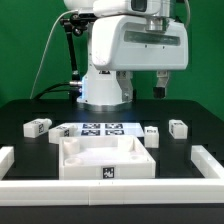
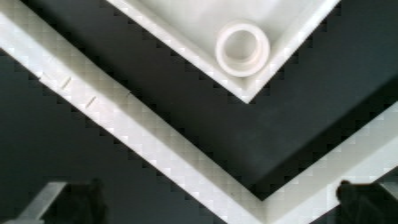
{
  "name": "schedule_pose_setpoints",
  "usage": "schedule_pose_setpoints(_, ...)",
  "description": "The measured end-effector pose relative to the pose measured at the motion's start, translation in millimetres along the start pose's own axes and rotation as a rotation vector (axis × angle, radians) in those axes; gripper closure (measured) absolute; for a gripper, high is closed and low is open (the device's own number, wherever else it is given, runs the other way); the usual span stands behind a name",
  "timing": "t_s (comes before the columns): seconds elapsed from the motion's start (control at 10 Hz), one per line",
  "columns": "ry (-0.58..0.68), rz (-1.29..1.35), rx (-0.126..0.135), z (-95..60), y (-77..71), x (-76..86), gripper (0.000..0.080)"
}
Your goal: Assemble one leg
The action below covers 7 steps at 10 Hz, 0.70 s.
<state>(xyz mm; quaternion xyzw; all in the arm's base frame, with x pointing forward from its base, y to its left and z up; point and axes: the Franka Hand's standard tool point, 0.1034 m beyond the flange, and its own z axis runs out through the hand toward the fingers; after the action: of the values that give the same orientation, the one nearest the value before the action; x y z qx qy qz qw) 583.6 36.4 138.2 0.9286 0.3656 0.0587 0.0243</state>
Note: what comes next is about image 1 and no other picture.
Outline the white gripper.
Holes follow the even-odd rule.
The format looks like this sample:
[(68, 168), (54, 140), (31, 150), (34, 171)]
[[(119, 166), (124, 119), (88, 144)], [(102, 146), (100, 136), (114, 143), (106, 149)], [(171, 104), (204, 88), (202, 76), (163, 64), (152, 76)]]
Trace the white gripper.
[[(149, 31), (143, 17), (112, 16), (97, 19), (92, 29), (92, 62), (98, 70), (116, 72), (122, 101), (133, 99), (130, 71), (184, 70), (188, 64), (188, 37), (182, 23), (170, 20), (165, 32)], [(158, 71), (153, 95), (166, 97), (170, 72)]]

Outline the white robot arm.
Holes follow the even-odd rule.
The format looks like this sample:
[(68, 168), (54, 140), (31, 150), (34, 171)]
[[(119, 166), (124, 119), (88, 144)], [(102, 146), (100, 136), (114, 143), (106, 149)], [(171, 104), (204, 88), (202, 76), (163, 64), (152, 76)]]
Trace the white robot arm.
[(162, 98), (170, 72), (188, 64), (186, 25), (176, 21), (175, 0), (63, 0), (75, 35), (88, 33), (88, 69), (78, 105), (114, 111), (133, 101), (134, 71), (155, 71)]

